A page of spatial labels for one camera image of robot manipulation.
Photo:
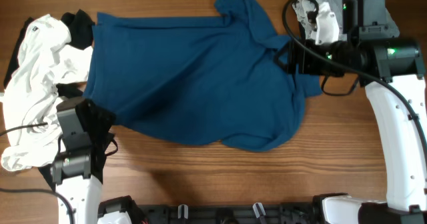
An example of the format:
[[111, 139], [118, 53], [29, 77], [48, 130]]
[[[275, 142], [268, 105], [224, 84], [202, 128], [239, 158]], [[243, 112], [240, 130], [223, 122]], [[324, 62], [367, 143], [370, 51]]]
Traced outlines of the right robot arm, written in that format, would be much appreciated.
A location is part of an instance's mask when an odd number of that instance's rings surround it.
[[392, 34], [385, 0], [343, 0], [342, 20], [327, 3], [307, 14], [313, 39], [292, 37], [280, 49], [288, 73], [356, 75], [379, 128], [386, 164], [386, 200], [346, 193], [313, 198], [311, 223], [426, 222], [426, 81], [418, 42]]

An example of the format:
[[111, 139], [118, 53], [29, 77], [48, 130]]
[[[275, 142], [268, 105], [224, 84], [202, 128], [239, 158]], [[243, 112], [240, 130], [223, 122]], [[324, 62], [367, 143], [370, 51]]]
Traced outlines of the blue polo shirt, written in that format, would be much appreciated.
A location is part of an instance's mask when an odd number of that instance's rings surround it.
[[256, 0], [216, 0], [215, 17], [99, 13], [84, 96], [116, 123], [186, 145], [269, 151], [289, 141], [318, 77], [274, 61], [290, 38]]

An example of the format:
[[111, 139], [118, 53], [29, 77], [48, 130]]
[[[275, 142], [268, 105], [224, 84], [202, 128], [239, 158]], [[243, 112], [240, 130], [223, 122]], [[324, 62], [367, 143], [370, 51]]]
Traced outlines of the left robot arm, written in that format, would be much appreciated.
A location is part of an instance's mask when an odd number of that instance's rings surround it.
[[113, 141], [109, 129], [114, 114], [84, 97], [68, 99], [57, 106], [62, 130], [59, 142], [65, 149], [51, 166], [58, 200], [58, 222], [132, 223], [132, 200], [128, 197], [101, 202], [103, 168]]

